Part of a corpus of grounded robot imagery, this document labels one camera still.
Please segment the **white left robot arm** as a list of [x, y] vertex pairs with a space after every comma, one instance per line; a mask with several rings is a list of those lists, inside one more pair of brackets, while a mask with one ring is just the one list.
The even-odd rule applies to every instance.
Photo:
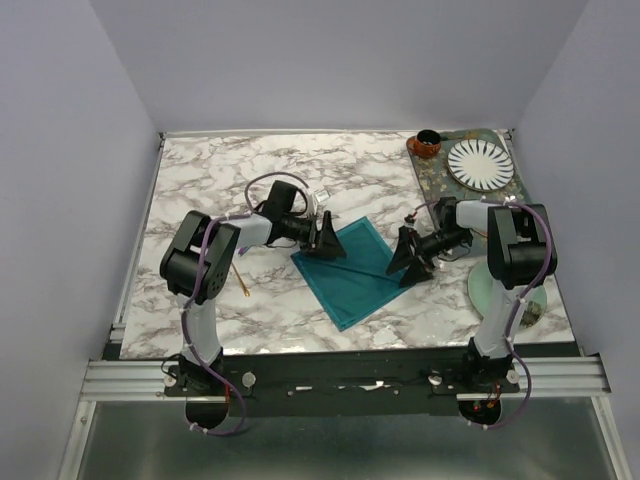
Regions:
[[178, 365], [168, 372], [176, 388], [209, 395], [229, 384], [222, 378], [215, 299], [238, 250], [270, 246], [280, 239], [293, 241], [312, 258], [347, 256], [331, 213], [318, 220], [310, 196], [286, 181], [274, 181], [267, 198], [246, 214], [218, 218], [196, 210], [186, 214], [160, 263], [168, 290], [184, 300], [183, 347]]

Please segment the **teal cloth napkin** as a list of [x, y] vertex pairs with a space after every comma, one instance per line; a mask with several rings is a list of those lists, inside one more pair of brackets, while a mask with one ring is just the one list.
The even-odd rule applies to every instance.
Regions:
[[291, 259], [335, 327], [344, 331], [406, 291], [401, 271], [388, 275], [392, 251], [366, 217], [337, 232], [345, 258], [323, 260], [302, 252]]

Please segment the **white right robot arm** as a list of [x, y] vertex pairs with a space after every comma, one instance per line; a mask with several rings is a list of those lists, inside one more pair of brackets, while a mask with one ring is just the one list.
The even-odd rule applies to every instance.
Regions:
[[403, 271], [399, 282], [402, 288], [430, 280], [435, 257], [471, 245], [474, 230], [486, 234], [486, 259], [492, 278], [489, 307], [461, 363], [443, 375], [456, 386], [480, 392], [507, 378], [516, 359], [514, 339], [530, 293], [542, 286], [557, 267], [546, 209], [541, 204], [454, 197], [443, 197], [432, 206], [436, 231], [419, 235], [413, 217], [407, 216], [398, 230], [386, 273]]

